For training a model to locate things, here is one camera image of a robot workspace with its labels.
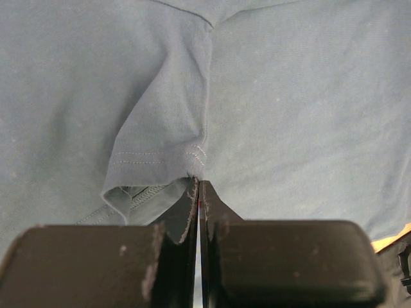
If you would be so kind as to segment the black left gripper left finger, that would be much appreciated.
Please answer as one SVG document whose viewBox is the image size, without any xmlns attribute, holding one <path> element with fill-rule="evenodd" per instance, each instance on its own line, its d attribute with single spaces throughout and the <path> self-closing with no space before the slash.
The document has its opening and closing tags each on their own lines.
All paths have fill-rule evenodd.
<svg viewBox="0 0 411 308">
<path fill-rule="evenodd" d="M 146 226 L 48 225 L 1 263 L 2 307 L 191 307 L 198 180 Z"/>
</svg>

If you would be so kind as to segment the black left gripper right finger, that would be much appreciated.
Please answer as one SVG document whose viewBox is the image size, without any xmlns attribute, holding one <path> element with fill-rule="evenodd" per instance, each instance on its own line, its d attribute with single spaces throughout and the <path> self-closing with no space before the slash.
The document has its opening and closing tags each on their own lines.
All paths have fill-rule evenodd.
<svg viewBox="0 0 411 308">
<path fill-rule="evenodd" d="M 377 307 L 387 284 L 345 220 L 246 220 L 208 181 L 198 193 L 204 307 Z"/>
</svg>

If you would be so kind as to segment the grey-blue t shirt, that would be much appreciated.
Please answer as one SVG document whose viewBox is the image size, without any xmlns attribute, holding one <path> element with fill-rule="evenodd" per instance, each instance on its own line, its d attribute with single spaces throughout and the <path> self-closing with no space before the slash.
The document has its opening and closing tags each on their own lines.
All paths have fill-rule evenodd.
<svg viewBox="0 0 411 308">
<path fill-rule="evenodd" d="M 2 251 L 145 225 L 193 176 L 244 218 L 399 234 L 410 2 L 1 2 Z"/>
</svg>

